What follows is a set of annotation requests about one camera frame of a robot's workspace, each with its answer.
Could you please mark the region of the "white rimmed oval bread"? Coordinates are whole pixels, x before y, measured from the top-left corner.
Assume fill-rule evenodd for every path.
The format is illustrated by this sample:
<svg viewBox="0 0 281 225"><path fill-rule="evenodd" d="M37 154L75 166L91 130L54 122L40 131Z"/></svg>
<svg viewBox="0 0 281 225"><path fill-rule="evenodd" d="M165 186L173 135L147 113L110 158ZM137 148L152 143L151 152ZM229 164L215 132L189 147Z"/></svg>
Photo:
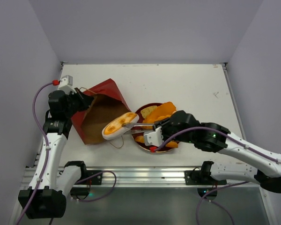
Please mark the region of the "white rimmed oval bread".
<svg viewBox="0 0 281 225"><path fill-rule="evenodd" d="M123 124L136 123L138 120L138 114L133 112L124 113L104 127L104 129L102 130L103 139L110 141L122 136L125 132L130 130L130 128L124 127Z"/></svg>

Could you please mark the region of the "wavy orange bread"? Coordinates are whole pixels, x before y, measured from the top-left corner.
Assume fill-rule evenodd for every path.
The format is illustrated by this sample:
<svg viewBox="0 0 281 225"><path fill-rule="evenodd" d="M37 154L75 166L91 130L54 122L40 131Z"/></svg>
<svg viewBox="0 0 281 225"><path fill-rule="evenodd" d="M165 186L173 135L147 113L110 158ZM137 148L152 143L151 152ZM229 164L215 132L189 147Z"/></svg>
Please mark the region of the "wavy orange bread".
<svg viewBox="0 0 281 225"><path fill-rule="evenodd" d="M167 114L167 115L149 115L146 119L143 120L142 123L149 123L149 124L153 124L157 121L161 121L163 119L169 118L171 116L171 114Z"/></svg>

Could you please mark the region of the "sliced bread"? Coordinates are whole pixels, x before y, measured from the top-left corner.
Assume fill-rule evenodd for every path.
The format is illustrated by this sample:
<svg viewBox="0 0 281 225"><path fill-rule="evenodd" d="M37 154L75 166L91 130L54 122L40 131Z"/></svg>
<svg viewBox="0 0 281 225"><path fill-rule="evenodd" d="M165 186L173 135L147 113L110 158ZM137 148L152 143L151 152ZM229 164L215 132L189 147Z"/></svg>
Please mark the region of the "sliced bread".
<svg viewBox="0 0 281 225"><path fill-rule="evenodd" d="M176 111L176 106L172 102L166 102L159 106L152 105L147 106L140 111L143 120L146 119L149 115L167 115L173 114Z"/></svg>

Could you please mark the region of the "red paper bag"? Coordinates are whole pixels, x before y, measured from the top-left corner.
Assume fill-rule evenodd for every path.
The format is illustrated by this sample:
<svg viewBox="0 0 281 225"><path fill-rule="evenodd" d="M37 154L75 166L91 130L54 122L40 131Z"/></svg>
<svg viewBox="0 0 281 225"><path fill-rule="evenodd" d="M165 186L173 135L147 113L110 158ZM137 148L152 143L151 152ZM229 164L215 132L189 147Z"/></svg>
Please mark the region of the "red paper bag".
<svg viewBox="0 0 281 225"><path fill-rule="evenodd" d="M79 90L88 97L93 97L94 101L86 110L77 112L71 118L73 127L85 145L103 143L103 128L130 109L112 79L90 89L81 87Z"/></svg>

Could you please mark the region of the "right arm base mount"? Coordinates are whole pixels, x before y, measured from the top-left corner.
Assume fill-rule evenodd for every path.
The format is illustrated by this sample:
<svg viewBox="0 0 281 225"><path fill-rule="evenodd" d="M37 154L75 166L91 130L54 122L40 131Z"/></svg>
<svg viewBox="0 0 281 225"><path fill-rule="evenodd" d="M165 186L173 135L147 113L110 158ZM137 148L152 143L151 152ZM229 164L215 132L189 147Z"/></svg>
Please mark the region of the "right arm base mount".
<svg viewBox="0 0 281 225"><path fill-rule="evenodd" d="M192 170L184 171L185 184L189 186L206 186L197 188L200 197L216 189L218 185L226 185L226 180L215 180L211 177L211 166L214 163L206 161L201 167L195 167Z"/></svg>

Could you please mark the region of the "red round plate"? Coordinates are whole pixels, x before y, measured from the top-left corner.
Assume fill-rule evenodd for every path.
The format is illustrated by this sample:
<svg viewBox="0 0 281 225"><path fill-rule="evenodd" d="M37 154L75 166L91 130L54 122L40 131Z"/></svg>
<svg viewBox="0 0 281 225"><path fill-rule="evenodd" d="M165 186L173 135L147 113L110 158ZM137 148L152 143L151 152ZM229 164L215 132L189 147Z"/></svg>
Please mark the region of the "red round plate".
<svg viewBox="0 0 281 225"><path fill-rule="evenodd" d="M142 106L141 108L139 108L135 113L138 114L139 116L139 123L142 123L146 117L154 110L156 109L158 106L162 105L162 103L150 103L150 104L146 104L144 106ZM150 152L150 149L153 148L157 148L156 146L146 146L143 142L137 142L137 140L140 140L141 138L139 137L143 137L143 133L136 133L136 134L132 134L132 137L135 141L135 143L142 148L143 150L146 150L148 152ZM168 152L172 149L178 148L178 144L179 142L176 141L171 141L169 143L167 143L166 146L164 146L163 148L161 148L160 150L156 151L156 153L165 153Z"/></svg>

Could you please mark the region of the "long twisted bread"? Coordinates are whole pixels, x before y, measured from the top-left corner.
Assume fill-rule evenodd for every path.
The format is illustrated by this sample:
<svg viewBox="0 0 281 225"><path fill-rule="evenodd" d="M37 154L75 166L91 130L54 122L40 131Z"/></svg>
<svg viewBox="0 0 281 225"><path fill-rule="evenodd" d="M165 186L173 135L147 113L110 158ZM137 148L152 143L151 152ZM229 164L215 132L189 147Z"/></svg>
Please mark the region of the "long twisted bread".
<svg viewBox="0 0 281 225"><path fill-rule="evenodd" d="M144 142L144 136L142 136L142 135L137 136L134 140L135 140L136 142L139 142L139 143L145 143L145 142ZM168 147L168 148L178 148L178 143L175 142L175 141L170 141L170 142L167 143L165 146Z"/></svg>

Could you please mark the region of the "aluminium rail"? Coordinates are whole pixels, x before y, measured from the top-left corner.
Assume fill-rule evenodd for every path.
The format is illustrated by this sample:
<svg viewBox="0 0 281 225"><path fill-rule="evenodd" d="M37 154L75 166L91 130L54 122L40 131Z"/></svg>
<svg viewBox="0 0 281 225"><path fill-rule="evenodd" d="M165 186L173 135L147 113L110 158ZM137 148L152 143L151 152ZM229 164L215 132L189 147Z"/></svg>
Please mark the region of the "aluminium rail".
<svg viewBox="0 0 281 225"><path fill-rule="evenodd" d="M36 167L26 168L21 181L22 188L26 188ZM192 171L194 167L87 167L88 171L113 171L116 174L116 188L205 188L215 187L214 184L202 184L186 181L189 175L185 171ZM114 176L106 172L101 179L101 185L95 187L112 187Z"/></svg>

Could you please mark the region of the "metal tongs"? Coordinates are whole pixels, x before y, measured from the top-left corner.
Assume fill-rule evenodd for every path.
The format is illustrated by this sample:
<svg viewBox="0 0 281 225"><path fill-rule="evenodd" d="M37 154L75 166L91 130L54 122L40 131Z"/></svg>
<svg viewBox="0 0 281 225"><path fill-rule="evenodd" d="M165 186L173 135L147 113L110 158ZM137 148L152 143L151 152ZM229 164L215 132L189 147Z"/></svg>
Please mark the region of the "metal tongs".
<svg viewBox="0 0 281 225"><path fill-rule="evenodd" d="M127 128L128 131L126 134L138 134L138 133L144 133L144 132L151 132L154 131L152 123L124 123L122 124L122 127Z"/></svg>

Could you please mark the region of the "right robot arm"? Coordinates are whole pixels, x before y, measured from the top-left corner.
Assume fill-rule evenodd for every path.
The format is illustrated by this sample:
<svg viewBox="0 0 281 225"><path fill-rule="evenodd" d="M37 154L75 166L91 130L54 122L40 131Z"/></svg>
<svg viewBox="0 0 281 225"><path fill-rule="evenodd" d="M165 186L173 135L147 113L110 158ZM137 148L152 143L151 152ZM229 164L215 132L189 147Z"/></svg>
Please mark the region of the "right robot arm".
<svg viewBox="0 0 281 225"><path fill-rule="evenodd" d="M192 114L177 111L169 118L155 122L145 135L149 145L160 150L170 141L191 143L204 152L227 155L242 161L241 165L204 162L199 178L210 184L216 180L239 180L259 184L263 189L281 193L281 153L258 147L216 123L200 123Z"/></svg>

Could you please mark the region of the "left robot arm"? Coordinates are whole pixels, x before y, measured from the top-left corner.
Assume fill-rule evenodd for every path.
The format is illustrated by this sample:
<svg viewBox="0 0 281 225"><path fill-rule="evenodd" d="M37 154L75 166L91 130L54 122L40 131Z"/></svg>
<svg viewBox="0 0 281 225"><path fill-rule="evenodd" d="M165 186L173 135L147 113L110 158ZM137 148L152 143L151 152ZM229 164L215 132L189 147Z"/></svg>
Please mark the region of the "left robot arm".
<svg viewBox="0 0 281 225"><path fill-rule="evenodd" d="M60 176L58 168L72 127L72 116L89 109L94 97L75 89L68 94L62 90L53 91L48 98L49 110L41 129L44 144L37 169L28 188L18 195L22 215L29 219L63 217L72 187L75 183L85 183L88 178L82 161L67 162Z"/></svg>

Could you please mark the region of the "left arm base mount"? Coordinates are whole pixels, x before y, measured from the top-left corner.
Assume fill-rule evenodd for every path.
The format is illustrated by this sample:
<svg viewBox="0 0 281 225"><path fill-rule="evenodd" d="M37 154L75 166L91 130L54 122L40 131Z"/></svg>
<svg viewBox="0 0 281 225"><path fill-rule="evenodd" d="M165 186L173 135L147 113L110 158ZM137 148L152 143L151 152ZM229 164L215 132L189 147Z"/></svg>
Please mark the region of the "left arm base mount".
<svg viewBox="0 0 281 225"><path fill-rule="evenodd" d="M99 186L102 184L102 175L94 176L91 179L85 181L77 181L75 185L77 187L73 187L70 190L70 196L74 199L85 200L87 197L91 196L91 186Z"/></svg>

